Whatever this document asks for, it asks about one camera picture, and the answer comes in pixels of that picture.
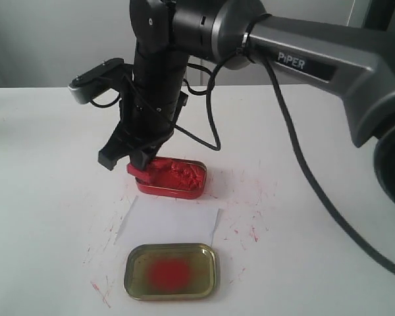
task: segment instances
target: gold tin lid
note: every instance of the gold tin lid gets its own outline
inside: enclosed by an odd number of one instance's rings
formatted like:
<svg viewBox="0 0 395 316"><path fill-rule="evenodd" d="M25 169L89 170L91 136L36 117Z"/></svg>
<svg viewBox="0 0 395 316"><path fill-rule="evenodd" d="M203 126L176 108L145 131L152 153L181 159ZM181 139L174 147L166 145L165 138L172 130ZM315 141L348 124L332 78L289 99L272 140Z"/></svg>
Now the gold tin lid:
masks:
<svg viewBox="0 0 395 316"><path fill-rule="evenodd" d="M137 300L197 300L216 285L215 252L204 244L143 245L127 259L124 288Z"/></svg>

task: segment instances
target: red sauce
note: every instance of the red sauce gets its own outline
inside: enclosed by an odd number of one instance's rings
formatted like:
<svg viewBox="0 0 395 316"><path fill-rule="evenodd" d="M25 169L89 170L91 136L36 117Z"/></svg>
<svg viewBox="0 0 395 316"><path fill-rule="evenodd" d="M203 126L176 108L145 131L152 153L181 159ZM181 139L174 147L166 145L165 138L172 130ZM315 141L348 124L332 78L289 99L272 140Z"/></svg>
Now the red sauce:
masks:
<svg viewBox="0 0 395 316"><path fill-rule="evenodd" d="M172 159L153 160L147 172L154 175L149 185L160 188L194 191L202 188L205 180L203 168Z"/></svg>
<svg viewBox="0 0 395 316"><path fill-rule="evenodd" d="M191 280L190 266L181 259L159 259L153 262L148 271L149 284L164 293L178 293Z"/></svg>

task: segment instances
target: white table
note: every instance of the white table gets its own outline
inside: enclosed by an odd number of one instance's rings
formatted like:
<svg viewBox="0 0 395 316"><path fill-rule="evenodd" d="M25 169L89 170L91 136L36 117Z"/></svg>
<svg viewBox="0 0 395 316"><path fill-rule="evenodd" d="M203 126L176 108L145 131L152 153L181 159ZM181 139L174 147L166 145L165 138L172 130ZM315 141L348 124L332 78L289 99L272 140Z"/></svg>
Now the white table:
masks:
<svg viewBox="0 0 395 316"><path fill-rule="evenodd" d="M319 182L395 260L395 206L375 179L375 141L352 145L338 98L309 86L283 90ZM114 245L139 194L128 161L113 172L97 163L117 107L78 105L67 89L0 90L0 315L395 315L395 276L312 192L272 87L218 87L213 100L223 150L177 132L161 155L203 161L213 176L193 203L223 210L213 241L221 285L200 302L148 303L124 292L127 251ZM204 99L190 98L180 124L211 140Z"/></svg>

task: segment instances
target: robotic arm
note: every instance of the robotic arm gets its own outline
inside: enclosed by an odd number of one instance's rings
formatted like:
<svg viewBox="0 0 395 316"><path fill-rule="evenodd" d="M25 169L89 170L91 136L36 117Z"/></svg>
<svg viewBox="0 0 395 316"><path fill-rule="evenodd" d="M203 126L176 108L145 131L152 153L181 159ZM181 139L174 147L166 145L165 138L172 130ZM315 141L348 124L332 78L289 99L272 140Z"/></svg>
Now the robotic arm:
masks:
<svg viewBox="0 0 395 316"><path fill-rule="evenodd" d="M112 170L129 155L144 170L186 105L180 89L190 55L220 63L240 49L246 56L227 68L261 63L261 53L277 70L341 97L354 145L379 139L376 174L395 202L395 34L270 16L260 0L130 0L130 19L134 65L112 59L69 86L79 103L110 88L120 93L120 122L99 152L102 165Z"/></svg>

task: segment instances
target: white paper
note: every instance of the white paper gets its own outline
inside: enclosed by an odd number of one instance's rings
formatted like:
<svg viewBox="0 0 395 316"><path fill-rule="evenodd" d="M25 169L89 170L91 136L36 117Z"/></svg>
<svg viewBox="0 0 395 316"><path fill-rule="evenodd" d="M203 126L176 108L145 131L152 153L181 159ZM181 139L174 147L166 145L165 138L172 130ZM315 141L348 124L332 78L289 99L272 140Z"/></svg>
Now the white paper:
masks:
<svg viewBox="0 0 395 316"><path fill-rule="evenodd" d="M117 234L116 245L212 245L218 207L163 198L136 197Z"/></svg>

